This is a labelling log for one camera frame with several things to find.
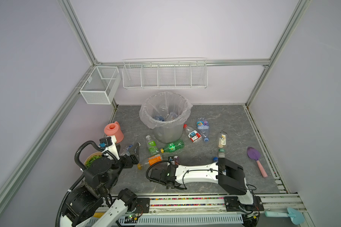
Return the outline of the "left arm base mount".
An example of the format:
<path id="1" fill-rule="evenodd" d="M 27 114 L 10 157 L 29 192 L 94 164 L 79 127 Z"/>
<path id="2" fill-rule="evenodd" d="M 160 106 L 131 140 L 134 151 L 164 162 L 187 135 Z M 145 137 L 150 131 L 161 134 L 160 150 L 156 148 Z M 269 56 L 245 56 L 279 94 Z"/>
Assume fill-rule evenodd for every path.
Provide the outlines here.
<path id="1" fill-rule="evenodd" d="M 150 210 L 150 198 L 146 198 L 146 197 L 141 197 L 141 198 L 137 198 L 136 202 L 135 202 L 135 206 L 133 207 L 133 210 L 131 211 L 131 213 L 149 213 Z"/>

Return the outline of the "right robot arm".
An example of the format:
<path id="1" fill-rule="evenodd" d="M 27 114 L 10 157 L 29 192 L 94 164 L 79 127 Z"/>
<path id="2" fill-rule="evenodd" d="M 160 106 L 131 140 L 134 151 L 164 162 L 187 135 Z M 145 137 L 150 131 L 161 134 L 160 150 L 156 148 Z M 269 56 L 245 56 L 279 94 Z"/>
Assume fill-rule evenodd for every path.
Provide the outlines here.
<path id="1" fill-rule="evenodd" d="M 171 161 L 159 161 L 148 167 L 146 178 L 167 189 L 187 190 L 187 183 L 215 183 L 228 194 L 236 196 L 243 205 L 254 204 L 254 196 L 249 189 L 244 169 L 226 158 L 203 166 L 184 166 Z"/>

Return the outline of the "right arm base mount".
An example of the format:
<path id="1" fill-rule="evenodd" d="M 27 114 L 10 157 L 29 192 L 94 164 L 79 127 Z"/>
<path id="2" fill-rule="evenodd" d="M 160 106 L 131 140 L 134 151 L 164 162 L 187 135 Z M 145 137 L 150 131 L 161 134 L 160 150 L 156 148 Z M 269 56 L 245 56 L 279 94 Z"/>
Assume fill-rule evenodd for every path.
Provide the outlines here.
<path id="1" fill-rule="evenodd" d="M 259 196 L 253 196 L 252 204 L 243 204 L 236 196 L 226 196 L 224 197 L 224 204 L 227 212 L 249 214 L 252 212 L 265 211 Z"/>

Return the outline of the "long clear crushed bottle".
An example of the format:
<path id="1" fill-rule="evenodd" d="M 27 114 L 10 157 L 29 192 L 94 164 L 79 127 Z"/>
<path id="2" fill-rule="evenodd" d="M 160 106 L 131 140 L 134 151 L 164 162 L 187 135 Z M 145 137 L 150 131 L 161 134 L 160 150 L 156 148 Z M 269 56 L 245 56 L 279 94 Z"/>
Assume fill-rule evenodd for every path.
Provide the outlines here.
<path id="1" fill-rule="evenodd" d="M 178 117 L 178 114 L 175 113 L 175 112 L 170 112 L 166 118 L 165 118 L 165 121 L 173 121 L 175 120 L 176 118 Z"/>

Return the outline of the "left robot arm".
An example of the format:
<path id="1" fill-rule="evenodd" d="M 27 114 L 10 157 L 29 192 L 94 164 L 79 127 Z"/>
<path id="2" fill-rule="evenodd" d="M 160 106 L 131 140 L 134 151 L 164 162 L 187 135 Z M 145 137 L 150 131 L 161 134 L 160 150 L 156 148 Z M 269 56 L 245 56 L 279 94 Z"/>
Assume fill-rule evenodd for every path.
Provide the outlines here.
<path id="1" fill-rule="evenodd" d="M 105 145 L 110 147 L 113 143 L 106 142 L 105 138 L 101 141 L 100 146 L 94 141 L 86 141 L 77 149 L 74 160 L 83 173 L 62 199 L 56 215 L 56 227 L 87 224 L 103 203 L 113 206 L 114 201 L 109 201 L 110 191 L 116 185 L 122 170 L 139 163 L 136 155 L 116 157 L 105 148 Z M 88 145 L 102 153 L 90 166 L 80 161 L 80 154 Z"/>

